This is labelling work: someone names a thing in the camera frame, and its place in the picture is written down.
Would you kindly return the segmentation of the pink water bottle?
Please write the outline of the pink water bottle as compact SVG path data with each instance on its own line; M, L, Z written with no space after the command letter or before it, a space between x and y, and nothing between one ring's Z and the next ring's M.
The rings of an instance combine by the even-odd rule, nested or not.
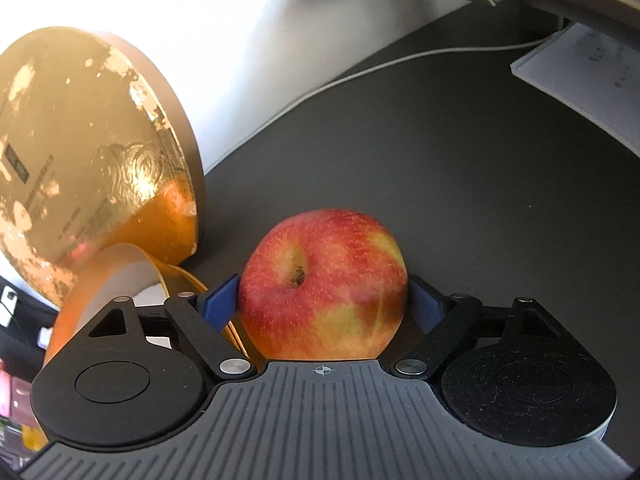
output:
M32 411L31 391L30 382L2 370L1 457L14 469L23 466L47 444Z

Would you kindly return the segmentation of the red yellow apple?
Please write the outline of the red yellow apple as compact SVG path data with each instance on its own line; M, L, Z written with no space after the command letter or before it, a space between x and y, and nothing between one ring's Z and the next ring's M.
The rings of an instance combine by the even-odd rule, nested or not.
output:
M318 209L259 242L241 275L239 315L268 360L365 360L392 341L407 297L404 257L381 222Z

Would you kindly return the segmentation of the gold round box lid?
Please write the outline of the gold round box lid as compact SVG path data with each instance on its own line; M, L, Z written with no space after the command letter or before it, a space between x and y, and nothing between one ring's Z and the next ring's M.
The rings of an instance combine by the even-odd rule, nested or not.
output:
M2 51L1 250L35 292L62 304L119 243L182 263L204 205L189 119L139 49L52 26Z

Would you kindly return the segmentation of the gold round gift box base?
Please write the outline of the gold round gift box base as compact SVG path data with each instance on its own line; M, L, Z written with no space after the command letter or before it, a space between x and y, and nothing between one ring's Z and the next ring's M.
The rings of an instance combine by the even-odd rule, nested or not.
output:
M44 359L50 361L109 301L128 296L138 307L162 304L180 292L205 292L188 271L162 263L141 248L116 244L102 250L84 267L55 319Z

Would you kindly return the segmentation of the white paper sheet stack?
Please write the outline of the white paper sheet stack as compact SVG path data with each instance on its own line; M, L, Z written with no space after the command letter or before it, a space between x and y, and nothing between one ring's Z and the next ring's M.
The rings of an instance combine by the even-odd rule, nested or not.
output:
M574 24L513 62L511 70L639 153L637 49Z

